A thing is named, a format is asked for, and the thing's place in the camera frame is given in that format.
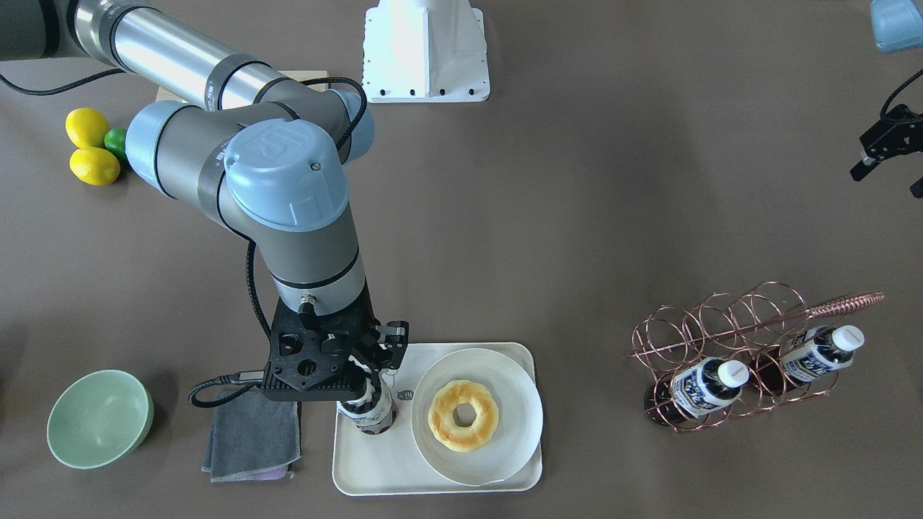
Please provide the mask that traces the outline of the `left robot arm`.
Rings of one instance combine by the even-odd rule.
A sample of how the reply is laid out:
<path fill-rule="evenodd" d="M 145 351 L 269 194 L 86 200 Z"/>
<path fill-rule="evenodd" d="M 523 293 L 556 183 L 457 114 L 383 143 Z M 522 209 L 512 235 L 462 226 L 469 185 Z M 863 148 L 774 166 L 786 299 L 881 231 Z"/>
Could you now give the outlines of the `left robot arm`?
<path fill-rule="evenodd" d="M 920 1 L 873 1 L 870 18 L 875 45 L 881 53 L 922 46 Z M 878 119 L 860 136 L 861 158 L 850 169 L 854 181 L 863 181 L 881 162 L 922 151 L 922 115 L 903 103 L 893 104 L 921 76 L 919 70 L 897 86 L 881 106 Z"/>

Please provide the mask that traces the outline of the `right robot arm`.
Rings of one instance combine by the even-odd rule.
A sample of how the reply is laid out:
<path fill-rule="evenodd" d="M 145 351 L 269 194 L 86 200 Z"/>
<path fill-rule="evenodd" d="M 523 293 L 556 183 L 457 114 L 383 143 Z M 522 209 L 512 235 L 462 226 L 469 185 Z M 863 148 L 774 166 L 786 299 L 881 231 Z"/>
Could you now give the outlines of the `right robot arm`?
<path fill-rule="evenodd" d="M 361 87 L 313 91 L 145 1 L 2 3 L 4 61 L 83 55 L 175 93 L 130 122 L 130 167 L 244 237 L 273 276 L 267 365 L 211 384 L 282 402 L 383 392 L 409 326 L 375 318 L 350 213 L 343 167 L 374 137 Z"/>

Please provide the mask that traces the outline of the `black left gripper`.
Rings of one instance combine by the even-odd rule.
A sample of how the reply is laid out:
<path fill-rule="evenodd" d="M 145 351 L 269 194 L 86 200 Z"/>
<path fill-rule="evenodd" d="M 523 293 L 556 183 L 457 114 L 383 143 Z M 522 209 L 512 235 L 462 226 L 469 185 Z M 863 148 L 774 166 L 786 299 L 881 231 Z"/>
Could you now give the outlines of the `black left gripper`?
<path fill-rule="evenodd" d="M 922 151 L 922 118 L 900 103 L 879 117 L 861 136 L 860 160 L 850 169 L 861 181 L 881 162 Z"/>

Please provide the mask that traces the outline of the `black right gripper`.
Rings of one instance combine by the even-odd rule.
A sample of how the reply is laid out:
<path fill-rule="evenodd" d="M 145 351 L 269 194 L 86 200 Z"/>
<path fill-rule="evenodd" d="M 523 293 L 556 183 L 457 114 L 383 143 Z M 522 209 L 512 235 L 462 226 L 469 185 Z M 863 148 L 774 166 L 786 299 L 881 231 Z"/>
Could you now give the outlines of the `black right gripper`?
<path fill-rule="evenodd" d="M 390 321 L 364 329 L 350 354 L 371 376 L 371 384 L 381 391 L 382 369 L 396 371 L 402 364 L 408 346 L 408 321 Z"/>

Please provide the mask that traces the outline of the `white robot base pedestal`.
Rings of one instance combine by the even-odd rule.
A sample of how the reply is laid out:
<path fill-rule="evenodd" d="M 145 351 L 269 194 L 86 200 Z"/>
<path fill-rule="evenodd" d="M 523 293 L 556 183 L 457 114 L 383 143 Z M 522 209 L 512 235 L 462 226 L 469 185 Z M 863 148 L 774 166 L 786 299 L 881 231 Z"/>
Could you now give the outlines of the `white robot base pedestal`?
<path fill-rule="evenodd" d="M 468 1 L 380 1 L 365 13 L 363 88 L 372 103 L 484 102 L 484 16 Z"/>

